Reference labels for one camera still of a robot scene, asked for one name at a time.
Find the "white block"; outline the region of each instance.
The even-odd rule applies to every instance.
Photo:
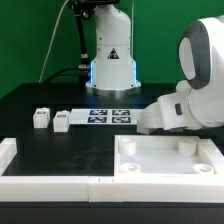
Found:
[[[0,175],[7,169],[16,153],[15,138],[5,138],[0,144]]]
[[[69,111],[59,111],[56,113],[53,123],[54,123],[54,132],[67,132],[69,129]]]
[[[50,109],[38,108],[33,115],[34,128],[47,128],[50,121]]]
[[[1,177],[0,201],[88,202],[88,177]]]

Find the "green backdrop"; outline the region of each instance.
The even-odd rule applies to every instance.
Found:
[[[0,98],[16,86],[37,82],[55,21],[64,0],[0,1]],[[131,16],[132,0],[120,9]],[[177,60],[179,39],[187,26],[203,17],[224,14],[223,0],[135,0],[134,59],[143,83],[176,83],[183,79]],[[95,55],[94,19],[84,24],[90,56]],[[45,78],[77,65],[77,28],[65,9],[47,64]]]

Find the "black table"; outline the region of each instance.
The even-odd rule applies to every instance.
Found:
[[[54,133],[57,111],[73,108],[143,109],[174,84],[143,85],[138,95],[111,99],[87,94],[78,84],[24,84],[0,100],[0,136],[15,137],[18,153],[5,176],[113,176],[114,135],[136,135],[136,127],[72,125]],[[33,129],[37,108],[51,111],[49,128]],[[210,138],[224,152],[224,129],[154,135],[197,135]],[[202,203],[0,203],[2,223],[222,223],[224,204]]]

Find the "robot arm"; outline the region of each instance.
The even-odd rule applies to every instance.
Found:
[[[148,106],[138,130],[200,129],[224,124],[224,17],[198,20],[184,32],[179,45],[186,81],[176,93],[161,96]]]

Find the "black cable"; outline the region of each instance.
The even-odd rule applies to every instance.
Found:
[[[88,73],[84,73],[84,74],[63,74],[67,71],[71,71],[71,70],[79,70],[78,67],[69,67],[69,68],[64,68],[64,69],[61,69],[60,71],[58,72],[55,72],[52,76],[50,76],[49,78],[47,78],[44,83],[50,83],[50,81],[54,78],[57,78],[57,77],[61,77],[61,76],[88,76]]]

